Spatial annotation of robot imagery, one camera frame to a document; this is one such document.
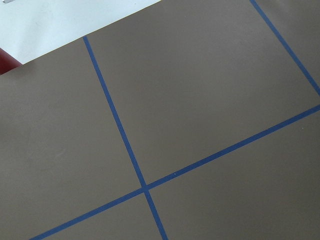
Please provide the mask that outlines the red cylinder bottle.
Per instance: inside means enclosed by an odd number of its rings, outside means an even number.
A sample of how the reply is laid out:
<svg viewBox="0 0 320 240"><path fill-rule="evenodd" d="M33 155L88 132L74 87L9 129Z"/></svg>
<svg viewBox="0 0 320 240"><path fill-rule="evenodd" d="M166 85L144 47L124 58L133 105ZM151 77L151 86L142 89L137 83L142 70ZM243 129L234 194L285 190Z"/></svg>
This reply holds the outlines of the red cylinder bottle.
<svg viewBox="0 0 320 240"><path fill-rule="evenodd" d="M20 67L22 64L14 57L9 55L2 48L0 49L0 74L3 75L15 68Z"/></svg>

